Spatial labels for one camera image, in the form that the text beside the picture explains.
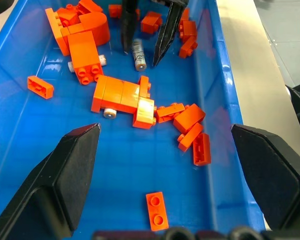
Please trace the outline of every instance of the white floor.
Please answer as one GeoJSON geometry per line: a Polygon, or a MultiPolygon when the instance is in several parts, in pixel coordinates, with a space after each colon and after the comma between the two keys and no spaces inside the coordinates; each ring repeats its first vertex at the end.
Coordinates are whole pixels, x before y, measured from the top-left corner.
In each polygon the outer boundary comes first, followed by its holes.
{"type": "Polygon", "coordinates": [[[286,85],[300,84],[300,0],[254,0],[286,85]]]}

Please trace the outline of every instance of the orange curved brick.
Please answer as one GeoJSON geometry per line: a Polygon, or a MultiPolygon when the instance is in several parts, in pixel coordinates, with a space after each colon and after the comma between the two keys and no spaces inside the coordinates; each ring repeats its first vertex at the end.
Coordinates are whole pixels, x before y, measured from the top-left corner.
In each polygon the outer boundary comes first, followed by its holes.
{"type": "Polygon", "coordinates": [[[186,135],[181,134],[177,139],[179,142],[178,148],[186,152],[203,129],[204,127],[197,122],[186,135]]]}
{"type": "Polygon", "coordinates": [[[54,95],[54,86],[43,81],[37,76],[29,76],[27,80],[28,89],[44,99],[50,99],[54,95]]]}
{"type": "Polygon", "coordinates": [[[98,47],[110,40],[107,16],[102,12],[91,12],[79,16],[85,31],[92,31],[95,45],[98,47]]]}
{"type": "Polygon", "coordinates": [[[193,164],[204,166],[211,163],[209,135],[199,134],[193,142],[193,164]]]}
{"type": "Polygon", "coordinates": [[[160,231],[169,228],[168,217],[162,192],[154,192],[145,195],[148,207],[150,226],[152,231],[160,231]]]}
{"type": "Polygon", "coordinates": [[[67,44],[61,34],[62,23],[59,19],[59,16],[56,12],[52,10],[52,8],[47,8],[45,10],[46,16],[48,18],[49,24],[51,26],[51,30],[53,36],[58,44],[63,56],[68,56],[70,54],[67,44]]]}

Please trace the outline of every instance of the orange lego brick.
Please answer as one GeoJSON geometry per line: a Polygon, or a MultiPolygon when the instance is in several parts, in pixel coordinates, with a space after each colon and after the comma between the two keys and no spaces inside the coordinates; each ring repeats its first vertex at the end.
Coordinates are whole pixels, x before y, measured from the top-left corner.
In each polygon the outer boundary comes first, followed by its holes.
{"type": "Polygon", "coordinates": [[[70,34],[68,42],[73,68],[79,82],[83,85],[97,82],[103,71],[92,32],[70,34]]]}
{"type": "Polygon", "coordinates": [[[134,114],[137,111],[140,86],[138,84],[123,81],[123,90],[119,111],[134,114]]]}
{"type": "Polygon", "coordinates": [[[148,34],[154,34],[163,23],[161,14],[149,11],[141,21],[141,31],[148,34]]]}
{"type": "Polygon", "coordinates": [[[92,31],[95,45],[106,44],[110,40],[107,16],[102,12],[91,12],[79,16],[85,31],[92,31]]]}
{"type": "Polygon", "coordinates": [[[183,13],[182,13],[182,16],[180,18],[180,24],[179,24],[179,28],[180,28],[180,25],[183,24],[184,21],[188,21],[189,20],[189,8],[187,7],[183,13]]]}
{"type": "Polygon", "coordinates": [[[80,23],[78,14],[71,10],[61,7],[56,12],[58,13],[62,26],[64,27],[80,23]]]}
{"type": "Polygon", "coordinates": [[[201,122],[206,116],[196,104],[185,107],[185,110],[176,116],[173,120],[173,125],[182,133],[186,134],[190,128],[198,122],[201,122]]]}
{"type": "Polygon", "coordinates": [[[109,4],[108,10],[110,18],[119,18],[119,8],[121,8],[122,11],[122,6],[120,4],[109,4]]]}
{"type": "Polygon", "coordinates": [[[156,125],[157,120],[154,117],[155,109],[154,100],[140,96],[136,113],[133,115],[132,126],[135,128],[150,129],[156,125]]]}
{"type": "Polygon", "coordinates": [[[151,83],[149,83],[149,78],[147,76],[141,76],[138,84],[140,85],[139,96],[149,99],[150,93],[148,93],[148,91],[151,88],[151,83]]]}
{"type": "MultiPolygon", "coordinates": [[[[108,6],[110,18],[120,19],[122,15],[122,5],[120,4],[110,4],[108,6]]],[[[140,20],[140,9],[135,10],[137,15],[137,20],[140,20]]]]}
{"type": "Polygon", "coordinates": [[[179,142],[178,148],[180,148],[183,152],[186,152],[203,129],[204,127],[197,122],[186,135],[182,133],[177,139],[179,142]]]}
{"type": "Polygon", "coordinates": [[[183,59],[190,57],[197,47],[198,43],[196,42],[196,38],[194,36],[189,37],[185,44],[180,48],[179,57],[183,59]]]}
{"type": "Polygon", "coordinates": [[[101,107],[118,110],[124,90],[124,81],[109,76],[101,76],[101,78],[106,78],[101,107]]]}
{"type": "Polygon", "coordinates": [[[63,56],[68,56],[70,54],[67,44],[61,34],[62,23],[59,19],[59,16],[52,8],[47,8],[45,10],[46,16],[48,18],[49,24],[52,29],[53,36],[58,44],[63,56]]]}
{"type": "Polygon", "coordinates": [[[29,90],[38,94],[44,99],[50,99],[54,95],[54,86],[52,86],[50,83],[47,83],[46,81],[43,81],[37,76],[29,76],[27,84],[29,90]]]}
{"type": "Polygon", "coordinates": [[[154,192],[145,195],[146,204],[152,231],[160,231],[169,228],[168,217],[162,192],[154,192]]]}
{"type": "Polygon", "coordinates": [[[68,36],[70,35],[69,29],[65,26],[61,28],[60,32],[62,34],[66,47],[69,49],[69,42],[68,42],[68,36]]]}
{"type": "Polygon", "coordinates": [[[204,166],[211,163],[211,151],[209,135],[199,134],[193,142],[193,164],[204,166]]]}
{"type": "Polygon", "coordinates": [[[195,37],[197,39],[197,27],[195,21],[184,20],[179,26],[180,38],[182,42],[185,43],[190,37],[195,37]]]}
{"type": "Polygon", "coordinates": [[[100,112],[102,99],[104,97],[104,93],[106,89],[106,84],[107,84],[107,77],[100,75],[93,94],[92,106],[91,106],[92,112],[96,112],[96,113],[100,112]]]}
{"type": "Polygon", "coordinates": [[[82,23],[77,23],[71,26],[68,26],[68,30],[70,34],[77,34],[77,33],[82,33],[85,32],[84,25],[82,23]]]}
{"type": "Polygon", "coordinates": [[[77,5],[77,10],[81,14],[88,14],[88,13],[102,13],[103,9],[95,4],[92,0],[80,0],[77,5]]]}
{"type": "Polygon", "coordinates": [[[156,120],[159,124],[173,120],[175,114],[185,110],[185,106],[182,103],[172,103],[167,107],[159,107],[156,114],[156,120]]]}

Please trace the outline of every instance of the white lego wheel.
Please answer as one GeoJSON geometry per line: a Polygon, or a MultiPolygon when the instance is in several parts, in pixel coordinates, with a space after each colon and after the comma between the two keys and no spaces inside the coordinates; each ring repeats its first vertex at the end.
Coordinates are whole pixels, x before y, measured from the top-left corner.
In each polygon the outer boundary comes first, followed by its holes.
{"type": "Polygon", "coordinates": [[[106,59],[105,55],[103,55],[103,54],[99,55],[99,61],[100,61],[100,64],[101,64],[102,67],[107,65],[107,59],[106,59]]]}
{"type": "Polygon", "coordinates": [[[103,112],[103,116],[106,119],[115,119],[117,116],[117,111],[111,108],[105,108],[103,112]]]}
{"type": "Polygon", "coordinates": [[[74,65],[72,64],[72,61],[68,61],[68,68],[69,68],[71,73],[75,72],[74,65]]]}

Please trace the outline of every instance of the blue plastic bin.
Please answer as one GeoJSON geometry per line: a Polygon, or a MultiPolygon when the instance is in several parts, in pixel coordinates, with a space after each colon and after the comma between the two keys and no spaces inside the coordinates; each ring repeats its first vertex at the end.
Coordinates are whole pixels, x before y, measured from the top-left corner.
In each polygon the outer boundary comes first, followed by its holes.
{"type": "MultiPolygon", "coordinates": [[[[195,232],[228,232],[238,225],[264,228],[262,213],[243,178],[231,124],[242,123],[216,1],[191,0],[190,17],[198,28],[198,48],[178,57],[175,38],[168,53],[151,67],[158,35],[138,31],[148,68],[135,70],[122,53],[119,21],[108,18],[110,43],[98,47],[107,58],[105,75],[136,83],[149,77],[156,106],[197,103],[206,112],[212,164],[193,165],[192,149],[178,149],[179,132],[171,122],[150,130],[132,127],[133,116],[119,112],[109,120],[90,111],[96,84],[80,85],[70,73],[49,26],[45,9],[57,10],[78,0],[19,0],[0,33],[0,214],[31,169],[70,130],[101,123],[93,178],[74,239],[90,239],[96,230],[149,230],[147,193],[162,191],[169,225],[195,232]],[[54,85],[45,100],[27,89],[37,75],[54,85]]],[[[167,15],[168,8],[140,1],[148,10],[167,15]]],[[[108,14],[108,4],[97,1],[108,14]]]]}

